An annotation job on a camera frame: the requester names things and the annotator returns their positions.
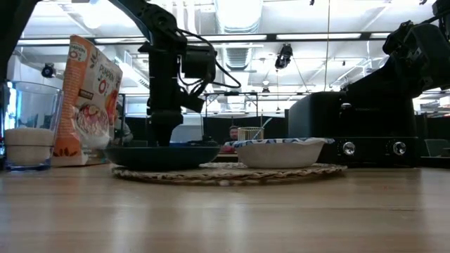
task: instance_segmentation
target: ceiling duct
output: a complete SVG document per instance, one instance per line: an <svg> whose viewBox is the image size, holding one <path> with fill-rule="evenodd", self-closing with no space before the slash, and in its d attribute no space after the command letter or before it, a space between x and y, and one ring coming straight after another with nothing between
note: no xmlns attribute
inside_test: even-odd
<svg viewBox="0 0 450 253"><path fill-rule="evenodd" d="M256 34L262 14L262 0L214 0L221 34ZM225 49L225 64L230 70L244 70L252 57L251 48Z"/></svg>

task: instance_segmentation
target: camera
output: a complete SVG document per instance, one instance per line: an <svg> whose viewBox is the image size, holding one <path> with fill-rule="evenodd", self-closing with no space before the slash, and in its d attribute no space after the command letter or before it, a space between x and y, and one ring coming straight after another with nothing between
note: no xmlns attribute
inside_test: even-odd
<svg viewBox="0 0 450 253"><path fill-rule="evenodd" d="M54 66L55 65L53 63L46 63L41 72L42 76L45 78L54 78L56 75Z"/></svg>
<svg viewBox="0 0 450 253"><path fill-rule="evenodd" d="M293 56L293 48L290 47L290 44L284 44L280 53L276 56L275 68L281 70L287 67L291 56Z"/></svg>

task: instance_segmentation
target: drinking glass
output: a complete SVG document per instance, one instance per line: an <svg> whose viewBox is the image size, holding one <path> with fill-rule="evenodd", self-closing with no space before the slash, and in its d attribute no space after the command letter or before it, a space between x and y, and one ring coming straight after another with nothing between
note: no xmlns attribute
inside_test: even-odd
<svg viewBox="0 0 450 253"><path fill-rule="evenodd" d="M50 168L63 91L31 82L1 85L1 136L4 166L9 171Z"/></svg>

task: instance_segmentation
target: knob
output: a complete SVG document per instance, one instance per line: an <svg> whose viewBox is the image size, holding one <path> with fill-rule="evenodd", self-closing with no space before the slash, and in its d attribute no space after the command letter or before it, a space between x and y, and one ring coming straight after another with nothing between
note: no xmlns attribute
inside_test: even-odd
<svg viewBox="0 0 450 253"><path fill-rule="evenodd" d="M406 152L406 144L401 141L397 141L394 145L392 145L392 150L395 155L404 155Z"/></svg>
<svg viewBox="0 0 450 253"><path fill-rule="evenodd" d="M351 142L346 142L342 146L342 151L346 155L353 155L354 151L355 151L355 145L353 143L351 143Z"/></svg>
<svg viewBox="0 0 450 253"><path fill-rule="evenodd" d="M342 105L340 105L340 108L342 110L350 109L351 107L352 105L350 103L343 103Z"/></svg>

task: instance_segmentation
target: blue rim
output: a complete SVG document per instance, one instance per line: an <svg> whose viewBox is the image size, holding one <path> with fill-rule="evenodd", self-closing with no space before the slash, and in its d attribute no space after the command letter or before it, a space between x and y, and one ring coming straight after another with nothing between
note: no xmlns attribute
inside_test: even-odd
<svg viewBox="0 0 450 253"><path fill-rule="evenodd" d="M225 143L225 145L233 146L234 148L241 148L246 145L254 145L254 144L275 144L275 143L317 143L323 142L327 144L331 144L334 142L331 138L273 138L273 139L264 139L264 140L251 140L251 141L231 141Z"/></svg>

